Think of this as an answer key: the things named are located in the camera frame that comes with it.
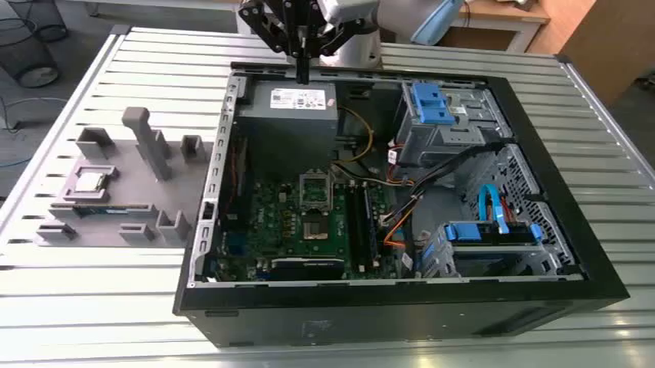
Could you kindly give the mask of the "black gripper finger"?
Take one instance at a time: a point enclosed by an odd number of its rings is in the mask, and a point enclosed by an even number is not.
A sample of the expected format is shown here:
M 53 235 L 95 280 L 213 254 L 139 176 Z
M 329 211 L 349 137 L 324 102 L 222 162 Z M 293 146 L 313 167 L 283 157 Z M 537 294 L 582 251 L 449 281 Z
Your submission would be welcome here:
M 316 24 L 306 26 L 302 47 L 302 84 L 309 83 L 312 60 L 320 56 L 332 56 L 345 42 L 360 34 L 365 23 L 362 18 L 346 21 L 322 35 L 318 35 L 318 26 Z
M 239 19 L 274 53 L 283 53 L 295 66 L 295 82 L 302 84 L 302 46 L 299 31 L 290 35 L 263 2 L 241 2 L 237 10 Z

